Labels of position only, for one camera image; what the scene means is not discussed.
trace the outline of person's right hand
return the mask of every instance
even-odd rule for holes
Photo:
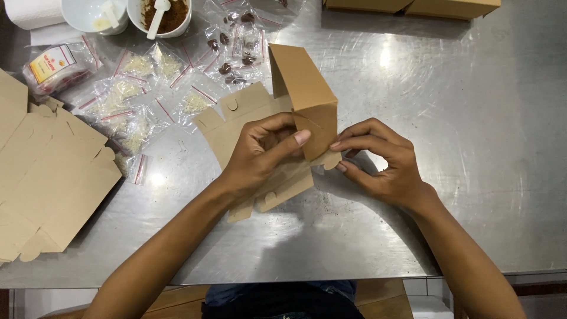
[[[377,119],[367,119],[347,128],[330,149],[339,152],[350,149],[347,158],[366,149],[388,162],[388,168],[375,175],[368,175],[348,161],[341,161],[336,167],[381,202],[418,211],[438,198],[435,189],[421,180],[413,144]]]

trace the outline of metal table surface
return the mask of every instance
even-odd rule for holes
[[[468,23],[313,0],[277,42],[307,49],[340,101],[339,129],[374,116],[414,142],[423,179],[502,272],[565,269],[567,2],[502,2]],[[64,253],[2,266],[0,287],[100,286],[220,173],[199,132],[170,129],[149,155],[144,187],[121,185]],[[439,274],[406,215],[334,170],[314,180],[269,213],[225,217],[172,283]]]

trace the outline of white plastic scoop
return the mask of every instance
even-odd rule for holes
[[[147,38],[154,40],[158,34],[159,24],[162,22],[163,14],[171,9],[171,3],[168,0],[156,0],[154,8],[157,10],[154,19],[151,21],[150,29],[147,32]]]
[[[100,9],[103,10],[104,13],[106,13],[112,28],[116,29],[120,26],[120,23],[118,23],[118,19],[116,19],[116,16],[114,15],[114,4],[112,3],[112,1],[104,2],[100,6]]]

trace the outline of jeans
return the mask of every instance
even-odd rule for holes
[[[306,282],[328,293],[338,293],[354,304],[356,294],[356,280],[329,280],[324,282]],[[259,284],[220,284],[211,285],[205,295],[205,304],[218,307],[246,295],[253,287]]]

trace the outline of white bowl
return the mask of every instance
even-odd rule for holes
[[[168,33],[158,33],[156,37],[177,37],[182,35],[185,30],[189,27],[189,22],[191,21],[191,11],[193,10],[193,6],[191,4],[191,0],[178,0],[178,1],[185,1],[187,6],[189,7],[189,11],[187,12],[187,17],[185,17],[185,21],[175,30],[168,32]],[[142,2],[143,0],[128,0],[126,4],[126,9],[128,11],[128,16],[134,25],[142,30],[144,33],[147,33],[146,28],[142,22]]]
[[[122,33],[128,26],[126,0],[111,0],[114,4],[114,15],[120,26],[113,29],[106,14],[100,6],[107,0],[61,0],[61,12],[65,21],[73,28],[83,31],[114,35]]]

